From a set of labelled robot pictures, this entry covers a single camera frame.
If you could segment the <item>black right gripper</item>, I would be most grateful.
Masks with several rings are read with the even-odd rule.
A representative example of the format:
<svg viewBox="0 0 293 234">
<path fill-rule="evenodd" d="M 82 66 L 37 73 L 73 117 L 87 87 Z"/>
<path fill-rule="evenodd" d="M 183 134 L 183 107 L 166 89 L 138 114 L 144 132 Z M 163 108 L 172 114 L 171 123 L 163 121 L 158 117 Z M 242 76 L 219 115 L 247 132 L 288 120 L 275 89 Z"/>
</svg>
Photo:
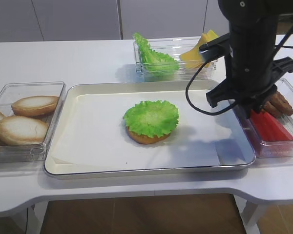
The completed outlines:
<svg viewBox="0 0 293 234">
<path fill-rule="evenodd" d="M 293 73 L 292 58 L 274 59 L 275 37 L 272 29 L 230 26 L 229 33 L 199 47 L 204 61 L 225 58 L 226 78 L 206 93 L 212 108 L 233 99 L 247 118 L 261 112 L 276 93 L 276 82 Z"/>
</svg>

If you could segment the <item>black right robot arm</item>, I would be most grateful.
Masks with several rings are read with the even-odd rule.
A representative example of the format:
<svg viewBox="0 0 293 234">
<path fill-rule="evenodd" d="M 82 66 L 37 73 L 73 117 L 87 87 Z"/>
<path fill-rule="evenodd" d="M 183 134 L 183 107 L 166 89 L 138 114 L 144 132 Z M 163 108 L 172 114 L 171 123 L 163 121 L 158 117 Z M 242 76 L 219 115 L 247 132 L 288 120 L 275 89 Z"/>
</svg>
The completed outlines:
<svg viewBox="0 0 293 234">
<path fill-rule="evenodd" d="M 226 78 L 206 94 L 207 101 L 214 108 L 223 100 L 234 100 L 212 116 L 240 105 L 249 117 L 276 92 L 275 83 L 293 72 L 291 58 L 274 60 L 293 33 L 292 25 L 275 44 L 278 17 L 293 14 L 293 0 L 220 0 L 218 5 L 229 22 L 229 33 L 200 46 L 199 52 L 206 62 L 224 57 Z"/>
</svg>

